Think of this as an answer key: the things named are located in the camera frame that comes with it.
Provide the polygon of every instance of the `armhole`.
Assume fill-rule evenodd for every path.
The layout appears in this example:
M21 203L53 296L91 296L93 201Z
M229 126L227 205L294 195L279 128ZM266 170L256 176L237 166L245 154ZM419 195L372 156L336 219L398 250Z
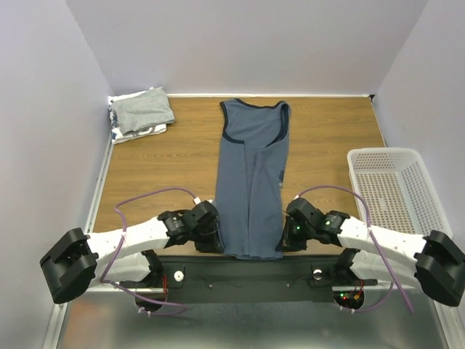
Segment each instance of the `armhole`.
M276 136L276 138L267 146L270 146L273 143L283 140L288 134L288 131L289 131L289 104L288 103L284 103L281 105L280 114L281 114L281 129L278 135Z
M223 111L223 116L225 118L225 124L223 125L223 133L222 133L223 138L231 143L244 144L243 140L236 140L228 135L226 129L227 129L227 124L229 122L229 117L227 115L227 109L226 109L225 102L220 102L219 105L221 106L221 109Z

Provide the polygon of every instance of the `white plastic basket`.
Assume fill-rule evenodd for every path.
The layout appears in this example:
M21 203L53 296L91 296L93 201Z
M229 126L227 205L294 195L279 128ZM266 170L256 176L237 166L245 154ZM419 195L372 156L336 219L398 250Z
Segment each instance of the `white plastic basket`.
M354 149L347 154L352 188L368 204L372 223L401 233L452 232L420 154L406 148ZM356 200L360 218L363 205Z

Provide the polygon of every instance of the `gray wall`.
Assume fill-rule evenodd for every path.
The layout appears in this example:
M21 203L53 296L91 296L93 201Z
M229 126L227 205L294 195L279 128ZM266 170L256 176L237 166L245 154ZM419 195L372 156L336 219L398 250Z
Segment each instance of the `gray wall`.
M108 86L63 0L0 11L0 348L41 348L39 259L83 225L108 141Z
M465 249L465 2L431 0L374 100L390 146L423 156ZM461 305L465 319L465 302Z
M426 0L67 0L116 93L375 93Z

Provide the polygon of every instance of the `wooden table surface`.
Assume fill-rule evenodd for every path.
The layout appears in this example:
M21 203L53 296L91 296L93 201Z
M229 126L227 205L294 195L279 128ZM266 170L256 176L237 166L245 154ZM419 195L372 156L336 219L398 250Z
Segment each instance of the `wooden table surface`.
M170 98L176 117L161 135L117 144L113 149L95 232L121 227L114 206L127 198L172 185L192 190L201 199L214 198L223 116L219 102L225 98ZM280 98L243 98L255 105L274 105ZM347 152L382 147L381 133L367 97L286 98L291 106L290 148L283 207L301 190L332 184L351 188ZM354 198L334 189L305 196L323 212L331 209L357 216ZM128 225L149 220L166 210L189 209L190 197L167 192L123 206ZM309 241L307 251L294 254L335 254L337 246ZM157 251L158 254L199 254L192 243Z

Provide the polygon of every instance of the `folded gray shirt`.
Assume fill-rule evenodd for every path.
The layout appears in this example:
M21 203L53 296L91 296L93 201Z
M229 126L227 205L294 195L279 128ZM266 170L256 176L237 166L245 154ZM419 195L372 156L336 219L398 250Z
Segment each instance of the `folded gray shirt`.
M173 111L162 87L149 89L136 97L117 100L111 105L111 110L118 118L123 135L174 122Z

